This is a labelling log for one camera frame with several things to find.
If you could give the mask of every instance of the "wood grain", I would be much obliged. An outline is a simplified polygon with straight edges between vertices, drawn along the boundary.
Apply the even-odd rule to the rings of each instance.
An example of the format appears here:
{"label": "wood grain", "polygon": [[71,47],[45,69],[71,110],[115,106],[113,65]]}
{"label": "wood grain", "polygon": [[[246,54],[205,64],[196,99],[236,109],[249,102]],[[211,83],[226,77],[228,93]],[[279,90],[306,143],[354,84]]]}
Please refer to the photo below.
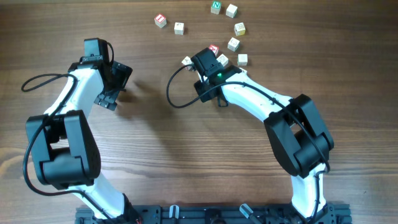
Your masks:
{"label": "wood grain", "polygon": [[[247,31],[238,53],[249,55],[250,76],[283,95],[307,94],[330,129],[327,200],[351,204],[355,223],[398,220],[396,2],[223,2],[221,12],[238,6],[235,19],[210,14],[211,1],[56,2],[0,6],[0,223],[72,223],[81,206],[70,195],[36,195],[22,180],[25,121],[43,113],[65,81],[28,94],[20,87],[34,75],[66,72],[91,37],[112,43],[115,60],[134,69],[117,110],[94,106],[89,118],[105,176],[133,203],[290,202],[290,177],[261,122],[237,106],[175,110],[165,99],[187,55],[215,44],[236,65],[227,43],[239,22]],[[167,17],[163,29],[157,13]],[[174,22],[185,23],[185,35],[174,35]],[[176,103],[195,97],[196,80],[188,71],[175,79]]]}

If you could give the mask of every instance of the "white block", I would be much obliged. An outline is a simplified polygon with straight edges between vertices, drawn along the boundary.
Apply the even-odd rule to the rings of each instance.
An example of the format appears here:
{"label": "white block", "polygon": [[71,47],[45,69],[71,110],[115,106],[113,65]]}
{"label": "white block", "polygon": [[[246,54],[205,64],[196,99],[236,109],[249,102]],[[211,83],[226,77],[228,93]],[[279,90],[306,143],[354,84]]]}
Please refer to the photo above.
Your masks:
{"label": "white block", "polygon": [[231,18],[234,18],[236,16],[236,13],[238,12],[238,7],[229,4],[228,8],[226,9],[225,14]]}
{"label": "white block", "polygon": [[238,65],[248,65],[247,54],[238,54]]}
{"label": "white block", "polygon": [[239,43],[240,43],[240,41],[238,41],[237,39],[232,37],[231,40],[228,42],[228,49],[235,52],[236,49],[238,49],[238,47],[239,47]]}
{"label": "white block", "polygon": [[243,68],[240,68],[240,69],[241,69],[242,72],[245,73],[246,75],[248,74],[248,71],[246,71],[245,69],[243,69]]}
{"label": "white block", "polygon": [[178,35],[184,35],[184,23],[176,22],[174,25],[174,33]]}
{"label": "white block", "polygon": [[167,23],[167,21],[166,21],[166,17],[165,17],[165,16],[159,14],[159,15],[157,15],[157,16],[155,17],[155,24],[156,24],[158,27],[163,28],[163,26],[165,26],[166,23]]}
{"label": "white block", "polygon": [[246,32],[246,28],[244,27],[243,22],[235,24],[234,31],[235,31],[235,35],[237,35],[237,36],[244,35],[244,33]]}
{"label": "white block", "polygon": [[215,45],[213,45],[213,44],[211,44],[210,45],[210,47],[209,47],[209,49],[214,53],[214,55],[217,57],[217,55],[218,55],[218,50],[220,49],[219,47],[217,47],[217,46],[215,46]]}
{"label": "white block", "polygon": [[224,54],[221,54],[221,55],[217,58],[217,61],[218,61],[219,63],[221,63],[224,67],[228,64],[228,58],[225,57]]}
{"label": "white block", "polygon": [[[192,64],[192,61],[191,61],[191,58],[190,58],[190,57],[186,56],[186,57],[184,58],[184,60],[182,60],[181,63],[182,63],[182,65],[189,65],[189,64]],[[192,70],[193,70],[192,66],[185,67],[185,69],[187,69],[187,70],[189,70],[189,71],[192,71]]]}
{"label": "white block", "polygon": [[221,2],[213,1],[211,4],[210,12],[214,14],[219,14],[221,10]]}

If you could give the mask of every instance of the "block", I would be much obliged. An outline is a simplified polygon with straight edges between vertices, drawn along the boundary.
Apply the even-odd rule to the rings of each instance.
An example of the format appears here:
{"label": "block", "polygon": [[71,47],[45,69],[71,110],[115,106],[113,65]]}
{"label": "block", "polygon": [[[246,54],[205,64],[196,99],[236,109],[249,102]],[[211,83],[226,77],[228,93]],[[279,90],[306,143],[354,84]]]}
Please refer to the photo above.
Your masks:
{"label": "block", "polygon": [[224,67],[228,64],[228,58],[225,57],[224,54],[221,54],[221,55],[217,58],[217,61],[218,61],[219,63],[221,63]]}
{"label": "block", "polygon": [[238,54],[238,65],[248,65],[247,54]]}
{"label": "block", "polygon": [[238,7],[229,4],[228,8],[226,9],[225,14],[231,18],[234,18],[236,16],[236,13],[238,12]]}
{"label": "block", "polygon": [[[189,65],[189,64],[192,64],[192,61],[191,61],[190,57],[186,56],[184,58],[184,60],[182,60],[181,63],[182,63],[182,65]],[[193,70],[192,66],[185,67],[185,69],[187,69],[188,71],[192,71]]]}
{"label": "block", "polygon": [[213,44],[211,44],[210,45],[210,47],[209,47],[209,49],[214,53],[214,55],[217,57],[217,55],[218,55],[218,50],[220,49],[219,47],[217,47],[217,46],[215,46],[215,45],[213,45]]}
{"label": "block", "polygon": [[243,22],[235,24],[234,31],[235,31],[235,35],[237,35],[237,36],[244,35],[244,33],[246,32],[246,28],[244,27]]}
{"label": "block", "polygon": [[214,14],[219,14],[221,10],[221,2],[213,1],[211,4],[210,12]]}
{"label": "block", "polygon": [[241,69],[242,72],[245,73],[246,75],[248,74],[248,71],[246,71],[245,69],[243,69],[243,68],[240,68],[240,69]]}
{"label": "block", "polygon": [[235,52],[238,49],[239,44],[240,44],[240,41],[238,41],[237,39],[232,37],[231,40],[228,42],[228,49]]}
{"label": "block", "polygon": [[178,35],[184,35],[184,23],[176,22],[174,25],[174,33]]}
{"label": "block", "polygon": [[156,24],[158,27],[163,28],[163,26],[165,26],[166,23],[167,23],[167,21],[166,21],[166,17],[165,17],[165,16],[159,14],[159,15],[157,15],[157,16],[155,17],[155,24]]}

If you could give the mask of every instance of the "cube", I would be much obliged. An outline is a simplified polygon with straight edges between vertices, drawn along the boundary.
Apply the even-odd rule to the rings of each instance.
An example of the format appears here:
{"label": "cube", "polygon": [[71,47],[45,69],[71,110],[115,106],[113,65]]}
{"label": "cube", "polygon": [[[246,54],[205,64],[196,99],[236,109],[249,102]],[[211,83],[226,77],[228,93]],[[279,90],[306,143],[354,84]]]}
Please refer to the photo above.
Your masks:
{"label": "cube", "polygon": [[226,9],[225,14],[231,18],[234,18],[236,16],[236,13],[238,12],[238,7],[229,4],[228,8]]}
{"label": "cube", "polygon": [[239,47],[239,43],[240,41],[232,37],[231,40],[228,42],[228,49],[235,52]]}
{"label": "cube", "polygon": [[240,68],[240,69],[241,69],[242,72],[245,73],[246,75],[248,74],[248,71],[246,71],[245,69],[243,69],[243,68]]}
{"label": "cube", "polygon": [[228,64],[228,58],[225,57],[224,54],[221,54],[221,55],[217,58],[217,61],[218,61],[219,63],[221,63],[224,67]]}
{"label": "cube", "polygon": [[163,26],[165,26],[166,23],[167,23],[167,21],[166,21],[166,17],[165,17],[165,16],[159,14],[159,15],[157,15],[157,16],[155,17],[155,24],[156,24],[158,27],[163,28]]}
{"label": "cube", "polygon": [[219,14],[221,10],[221,2],[213,1],[211,4],[210,12],[214,14]]}
{"label": "cube", "polygon": [[246,28],[244,27],[243,22],[235,24],[234,31],[235,31],[235,35],[237,35],[237,36],[244,35],[244,33],[246,32]]}
{"label": "cube", "polygon": [[217,47],[217,46],[215,46],[215,45],[213,45],[213,44],[211,44],[210,45],[210,47],[209,47],[209,49],[214,53],[214,55],[217,57],[217,55],[218,55],[218,49],[220,49],[219,47]]}
{"label": "cube", "polygon": [[[192,64],[192,61],[191,61],[191,58],[190,58],[190,57],[186,56],[186,57],[184,58],[184,60],[182,60],[181,63],[182,63],[183,65],[189,65],[189,64]],[[192,71],[192,70],[193,70],[193,67],[192,67],[192,66],[188,66],[188,67],[185,67],[185,69],[187,69],[188,71]]]}
{"label": "cube", "polygon": [[178,35],[184,35],[184,23],[176,22],[174,25],[174,33]]}
{"label": "cube", "polygon": [[238,65],[248,65],[247,54],[238,54]]}

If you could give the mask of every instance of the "tabletop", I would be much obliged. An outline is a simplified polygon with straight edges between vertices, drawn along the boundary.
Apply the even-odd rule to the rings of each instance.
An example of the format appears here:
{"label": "tabletop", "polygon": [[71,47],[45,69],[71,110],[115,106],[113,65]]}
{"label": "tabletop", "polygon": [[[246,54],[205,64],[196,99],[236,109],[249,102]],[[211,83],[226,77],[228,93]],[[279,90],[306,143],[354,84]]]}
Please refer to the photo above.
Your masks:
{"label": "tabletop", "polygon": [[[172,108],[166,84],[186,56],[210,44],[266,88],[312,98],[335,140],[328,201],[348,203],[354,223],[398,220],[398,4],[394,1],[24,1],[0,5],[0,223],[73,223],[82,202],[43,197],[22,177],[25,122],[42,114],[65,80],[23,93],[28,78],[65,73],[84,39],[112,43],[133,68],[116,111],[93,106],[88,123],[102,172],[134,205],[289,203],[290,176],[276,161],[262,122],[216,100]],[[227,5],[238,7],[235,18]],[[163,14],[159,28],[154,17]],[[184,35],[174,23],[185,24]],[[236,37],[234,25],[246,33]],[[228,41],[241,41],[237,52]],[[197,96],[195,73],[170,87],[175,103]],[[30,176],[35,179],[32,161]],[[49,186],[41,189],[54,190]]]}

